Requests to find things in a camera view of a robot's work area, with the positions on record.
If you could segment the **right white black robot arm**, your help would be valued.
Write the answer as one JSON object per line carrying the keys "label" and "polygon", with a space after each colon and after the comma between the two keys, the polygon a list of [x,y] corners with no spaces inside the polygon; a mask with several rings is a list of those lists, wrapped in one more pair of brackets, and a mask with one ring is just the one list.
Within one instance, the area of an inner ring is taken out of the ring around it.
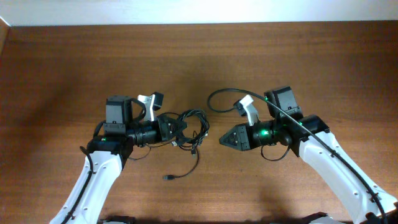
{"label": "right white black robot arm", "polygon": [[247,123],[237,124],[220,137],[220,144],[248,151],[281,144],[301,158],[326,182],[347,209],[353,223],[397,223],[397,199],[371,180],[345,153],[316,115],[304,116],[289,86],[265,92],[272,119],[260,121],[253,99],[245,97],[234,104]]}

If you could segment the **black usb cable silver plug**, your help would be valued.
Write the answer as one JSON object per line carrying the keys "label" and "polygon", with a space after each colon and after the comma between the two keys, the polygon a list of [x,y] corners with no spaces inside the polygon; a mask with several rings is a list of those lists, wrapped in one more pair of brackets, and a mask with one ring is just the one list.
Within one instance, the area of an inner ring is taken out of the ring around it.
{"label": "black usb cable silver plug", "polygon": [[196,146],[192,147],[189,151],[191,154],[190,157],[194,160],[194,162],[190,163],[190,167],[183,168],[182,171],[176,171],[171,174],[166,174],[162,177],[164,180],[170,181],[170,180],[181,179],[181,178],[187,177],[193,173],[193,171],[198,167],[198,165],[200,163],[200,152]]}

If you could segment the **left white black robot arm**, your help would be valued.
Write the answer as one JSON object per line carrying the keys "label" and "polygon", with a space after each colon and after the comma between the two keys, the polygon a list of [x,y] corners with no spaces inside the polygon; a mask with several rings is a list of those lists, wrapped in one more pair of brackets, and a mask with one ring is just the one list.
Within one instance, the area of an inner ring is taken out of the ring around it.
{"label": "left white black robot arm", "polygon": [[133,148],[172,140],[187,124],[165,114],[154,116],[157,97],[114,95],[106,100],[106,118],[86,147],[85,163],[62,209],[52,223],[96,223],[115,180]]}

